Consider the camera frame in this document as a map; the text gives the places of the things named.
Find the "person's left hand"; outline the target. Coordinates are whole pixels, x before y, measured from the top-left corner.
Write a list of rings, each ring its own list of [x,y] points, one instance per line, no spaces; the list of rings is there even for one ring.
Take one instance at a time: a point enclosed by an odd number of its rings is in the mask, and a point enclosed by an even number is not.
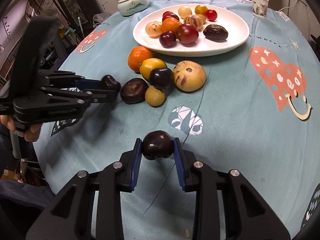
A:
[[[15,122],[12,116],[1,115],[1,123],[14,132],[16,130]],[[31,125],[31,127],[24,133],[23,137],[28,142],[36,142],[40,136],[42,124]]]

